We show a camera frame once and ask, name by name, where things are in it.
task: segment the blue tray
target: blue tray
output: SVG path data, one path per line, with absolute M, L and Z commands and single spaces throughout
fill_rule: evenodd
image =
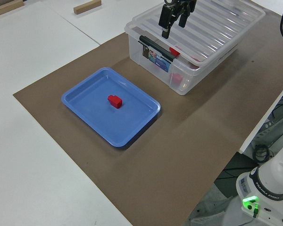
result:
M 109 95 L 123 105 L 116 109 Z M 62 102 L 115 147 L 126 145 L 160 111 L 155 99 L 107 67 L 64 93 Z

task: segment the cable connector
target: cable connector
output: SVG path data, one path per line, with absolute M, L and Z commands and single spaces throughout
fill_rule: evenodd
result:
M 256 203 L 253 218 L 256 218 L 258 213 L 259 213 L 259 208 L 258 208 L 258 203 Z

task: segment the brown mat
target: brown mat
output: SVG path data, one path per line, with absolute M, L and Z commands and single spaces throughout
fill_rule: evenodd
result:
M 14 96 L 134 226 L 179 226 L 283 90 L 279 22 L 267 11 L 238 50 L 186 96 L 130 60 L 126 34 Z M 106 66 L 162 107 L 157 121 L 124 151 L 60 101 Z

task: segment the green indicator light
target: green indicator light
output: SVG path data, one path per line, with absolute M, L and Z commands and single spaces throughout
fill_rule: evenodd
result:
M 245 199 L 242 199 L 243 202 L 248 202 L 248 201 L 252 201 L 252 200 L 256 200 L 258 199 L 257 196 L 252 196 L 252 197 L 249 197 L 249 198 L 245 198 Z

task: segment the clear plastic container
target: clear plastic container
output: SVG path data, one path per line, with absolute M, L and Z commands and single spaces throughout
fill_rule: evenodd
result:
M 185 95 L 237 48 L 265 12 L 242 0 L 198 0 L 185 28 L 177 20 L 168 39 L 158 25 L 163 3 L 125 27 L 130 58 Z M 169 48 L 180 53 L 170 57 Z

